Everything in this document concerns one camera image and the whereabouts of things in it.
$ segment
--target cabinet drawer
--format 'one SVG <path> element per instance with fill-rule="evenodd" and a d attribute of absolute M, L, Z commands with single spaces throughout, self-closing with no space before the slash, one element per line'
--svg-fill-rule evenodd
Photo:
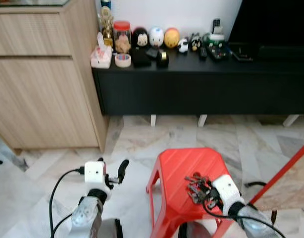
<path fill-rule="evenodd" d="M 0 56 L 47 55 L 71 55 L 59 14 L 0 14 Z"/>
<path fill-rule="evenodd" d="M 71 59 L 0 59 L 0 135 L 12 148 L 98 147 Z"/>

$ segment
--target marble floor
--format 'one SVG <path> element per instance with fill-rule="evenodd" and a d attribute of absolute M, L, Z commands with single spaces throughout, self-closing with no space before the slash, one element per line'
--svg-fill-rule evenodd
<path fill-rule="evenodd" d="M 105 152 L 98 149 L 23 151 L 15 156 L 0 139 L 0 238 L 50 237 L 48 202 L 57 179 L 67 170 L 88 160 L 103 157 L 108 173 L 117 174 L 122 160 L 129 159 L 126 177 L 115 186 L 105 204 L 103 218 L 121 220 L 125 238 L 148 238 L 151 233 L 149 200 L 145 186 L 157 155 L 167 148 L 211 147 L 220 152 L 246 201 L 260 187 L 245 188 L 253 180 L 268 182 L 304 145 L 304 117 L 291 127 L 257 116 L 208 116 L 205 127 L 197 127 L 196 116 L 158 116 L 156 127 L 149 117 L 126 116 L 110 119 Z M 57 223 L 77 205 L 86 188 L 83 177 L 70 174 L 58 187 L 53 201 Z M 156 212 L 160 209 L 155 190 Z M 206 221 L 213 233 L 212 221 Z M 304 209 L 278 212 L 275 223 L 288 238 L 304 238 Z M 68 234 L 65 222 L 57 238 Z M 226 238 L 246 237 L 234 224 Z"/>

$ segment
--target glass jar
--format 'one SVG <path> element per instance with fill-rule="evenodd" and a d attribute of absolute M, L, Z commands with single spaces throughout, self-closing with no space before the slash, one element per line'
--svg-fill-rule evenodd
<path fill-rule="evenodd" d="M 128 53 L 131 49 L 131 30 L 128 21 L 115 21 L 113 24 L 115 49 L 119 53 Z"/>

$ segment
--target black cable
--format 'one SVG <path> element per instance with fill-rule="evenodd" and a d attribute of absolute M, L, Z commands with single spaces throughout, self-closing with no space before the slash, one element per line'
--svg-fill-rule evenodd
<path fill-rule="evenodd" d="M 51 234 L 51 238 L 54 238 L 56 230 L 57 230 L 57 229 L 59 228 L 59 226 L 60 226 L 67 218 L 69 218 L 70 216 L 72 216 L 72 213 L 69 214 L 69 215 L 67 215 L 66 217 L 64 217 L 64 218 L 55 226 L 54 231 L 53 231 L 53 233 Z"/>
<path fill-rule="evenodd" d="M 276 229 L 273 225 L 268 224 L 267 222 L 264 222 L 264 221 L 262 221 L 262 220 L 260 220 L 260 219 L 258 219 L 258 218 L 247 217 L 247 216 L 238 216 L 238 215 L 235 215 L 235 216 L 222 216 L 222 215 L 216 215 L 216 214 L 214 214 L 214 213 L 212 213 L 212 212 L 210 212 L 210 211 L 208 210 L 208 208 L 206 207 L 206 205 L 205 205 L 204 202 L 202 203 L 202 205 L 203 205 L 204 210 L 205 210 L 208 214 L 212 215 L 213 217 L 223 218 L 223 219 L 234 219 L 234 220 L 237 220 L 237 219 L 250 219 L 250 220 L 254 220 L 254 221 L 256 221 L 256 222 L 260 222 L 260 223 L 262 223 L 262 224 L 265 224 L 266 226 L 268 226 L 268 227 L 270 227 L 271 229 L 273 229 L 274 231 L 276 231 L 282 238 L 285 238 L 285 236 L 284 236 L 278 229 Z"/>
<path fill-rule="evenodd" d="M 53 197 L 54 197 L 54 194 L 55 194 L 55 191 L 57 189 L 57 186 L 59 184 L 59 182 L 61 182 L 61 180 L 69 173 L 71 172 L 78 172 L 79 169 L 74 169 L 74 170 L 70 170 L 70 171 L 67 171 L 66 173 L 64 173 L 57 181 L 55 187 L 53 188 L 53 191 L 52 191 L 52 194 L 51 194 L 51 198 L 50 198 L 50 202 L 49 202 L 49 217 L 50 217 L 50 229 L 51 229 L 51 236 L 52 234 L 54 233 L 54 229 L 53 229 L 53 217 L 52 217 L 52 202 L 53 202 Z"/>

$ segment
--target black tv screen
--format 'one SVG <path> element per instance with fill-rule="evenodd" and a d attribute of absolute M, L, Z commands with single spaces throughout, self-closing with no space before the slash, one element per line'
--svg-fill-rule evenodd
<path fill-rule="evenodd" d="M 229 42 L 304 46 L 304 0 L 243 0 Z"/>

